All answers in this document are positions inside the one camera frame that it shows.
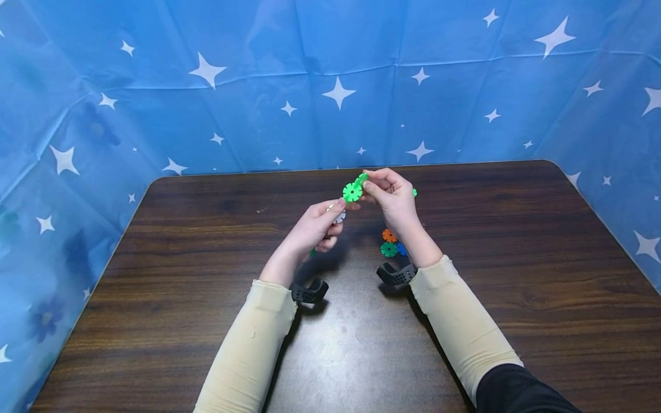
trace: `beige sleeve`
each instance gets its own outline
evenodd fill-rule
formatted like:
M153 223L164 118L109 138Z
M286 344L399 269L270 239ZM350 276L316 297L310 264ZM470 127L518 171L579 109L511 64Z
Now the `beige sleeve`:
M410 282L463 388L476 405L477 385L500 364L523 363L489 313L444 255Z
M195 412L260 412L296 303L281 285L253 281L207 374Z

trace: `left hand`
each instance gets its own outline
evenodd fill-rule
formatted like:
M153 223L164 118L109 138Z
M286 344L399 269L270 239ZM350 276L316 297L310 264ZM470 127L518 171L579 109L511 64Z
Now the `left hand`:
M345 207L344 198L340 198L320 202L307 208L269 258L259 279L288 288L292 284L296 267L309 256L311 249L328 252L335 246L337 237L342 232L343 223L336 224L334 221Z

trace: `orange gear toy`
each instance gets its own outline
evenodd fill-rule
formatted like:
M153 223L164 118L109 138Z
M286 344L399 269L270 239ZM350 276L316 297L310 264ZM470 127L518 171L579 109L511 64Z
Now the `orange gear toy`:
M385 239L385 241L386 241L387 243L396 243L396 242L397 242L397 237L395 236L395 234L393 234L392 232L390 232L390 230L389 230L388 228L386 228L386 229L381 233L381 235L383 235L383 239Z

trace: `wooden table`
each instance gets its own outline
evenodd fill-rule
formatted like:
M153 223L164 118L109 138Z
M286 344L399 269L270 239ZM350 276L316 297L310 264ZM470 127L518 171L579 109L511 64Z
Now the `wooden table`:
M586 412L659 411L661 298L556 166L399 172L533 374ZM33 410L191 411L251 280L304 209L358 173L154 182ZM349 213L337 248L304 267L327 302L298 312L267 411L469 410L410 290L379 288L383 229L374 207Z

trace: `blue curtain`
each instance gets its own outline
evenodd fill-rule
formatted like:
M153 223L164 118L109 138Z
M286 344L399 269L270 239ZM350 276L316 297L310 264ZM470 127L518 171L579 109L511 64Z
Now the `blue curtain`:
M0 0L0 411L34 400L160 176L547 159L661 290L660 15Z

